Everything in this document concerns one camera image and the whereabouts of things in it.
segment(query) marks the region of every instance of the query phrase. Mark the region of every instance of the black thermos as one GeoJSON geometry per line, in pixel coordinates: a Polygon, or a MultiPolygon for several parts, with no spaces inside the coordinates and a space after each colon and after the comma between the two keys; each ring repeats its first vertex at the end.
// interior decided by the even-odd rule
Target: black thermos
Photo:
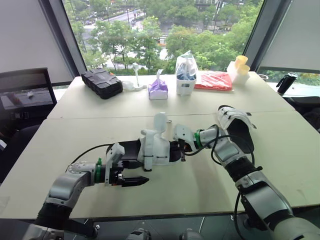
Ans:
{"type": "Polygon", "coordinates": [[[298,75],[293,72],[289,72],[286,75],[284,75],[283,78],[276,85],[276,87],[279,87],[278,93],[280,95],[285,94],[285,92],[290,88],[290,86],[294,83],[297,77],[298,75]]]}

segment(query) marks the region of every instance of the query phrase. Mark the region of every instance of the white table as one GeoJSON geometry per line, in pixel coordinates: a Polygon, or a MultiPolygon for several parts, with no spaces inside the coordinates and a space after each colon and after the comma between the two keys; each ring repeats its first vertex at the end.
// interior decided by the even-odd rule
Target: white table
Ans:
{"type": "MultiPolygon", "coordinates": [[[[254,112],[251,131],[256,166],[293,207],[320,203],[320,135],[295,111],[254,112]]],[[[169,117],[165,136],[177,123],[194,131],[217,122],[216,115],[169,117]]],[[[0,218],[34,219],[48,191],[66,166],[85,150],[104,143],[135,140],[152,128],[152,117],[47,119],[0,187],[0,218]]],[[[105,148],[81,160],[96,162],[105,148]]],[[[155,166],[152,172],[126,169],[126,177],[150,180],[135,187],[96,184],[81,194],[71,217],[104,218],[232,212],[237,189],[228,173],[203,150],[186,162],[155,166]]]]}
{"type": "MultiPolygon", "coordinates": [[[[220,105],[229,105],[246,112],[294,111],[255,72],[244,86],[234,86],[232,91],[195,89],[192,95],[176,93],[176,76],[162,75],[168,84],[167,100],[149,100],[148,90],[122,92],[110,99],[101,99],[76,77],[48,119],[85,119],[115,117],[151,117],[158,112],[168,116],[215,114],[220,105]]],[[[156,76],[140,76],[141,83],[151,83],[156,76]]],[[[119,76],[120,80],[133,81],[135,76],[119,76]]]]}

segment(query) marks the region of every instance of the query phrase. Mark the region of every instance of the green ring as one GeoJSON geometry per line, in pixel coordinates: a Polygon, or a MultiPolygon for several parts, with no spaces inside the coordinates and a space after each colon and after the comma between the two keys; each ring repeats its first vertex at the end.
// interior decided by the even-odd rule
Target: green ring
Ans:
{"type": "Polygon", "coordinates": [[[95,172],[95,183],[98,184],[100,182],[100,173],[101,173],[101,165],[96,165],[96,172],[95,172]]]}
{"type": "Polygon", "coordinates": [[[202,144],[200,142],[200,130],[199,129],[194,133],[194,137],[195,137],[195,142],[198,145],[198,148],[202,147],[202,144]]]}
{"type": "Polygon", "coordinates": [[[98,184],[100,182],[100,175],[101,175],[101,158],[99,157],[98,162],[96,163],[96,168],[95,168],[95,178],[94,181],[96,184],[98,184]]]}

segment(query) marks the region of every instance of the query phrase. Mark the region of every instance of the yellow cup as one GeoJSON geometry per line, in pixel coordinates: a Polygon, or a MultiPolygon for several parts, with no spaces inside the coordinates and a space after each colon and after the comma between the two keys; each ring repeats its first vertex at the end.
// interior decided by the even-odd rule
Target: yellow cup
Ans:
{"type": "Polygon", "coordinates": [[[239,75],[246,75],[250,70],[250,67],[248,65],[245,65],[245,64],[242,64],[240,65],[236,72],[239,74],[239,75]]]}
{"type": "Polygon", "coordinates": [[[246,56],[243,56],[243,55],[237,56],[234,63],[235,68],[237,69],[240,65],[246,64],[247,61],[248,61],[248,58],[246,56]]]}

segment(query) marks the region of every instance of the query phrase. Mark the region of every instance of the black bracket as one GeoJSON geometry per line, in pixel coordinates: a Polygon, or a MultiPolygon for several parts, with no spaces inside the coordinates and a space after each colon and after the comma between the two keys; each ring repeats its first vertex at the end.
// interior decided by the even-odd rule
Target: black bracket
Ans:
{"type": "Polygon", "coordinates": [[[94,222],[91,219],[86,223],[68,219],[63,230],[92,239],[98,236],[98,229],[94,227],[94,222]]]}

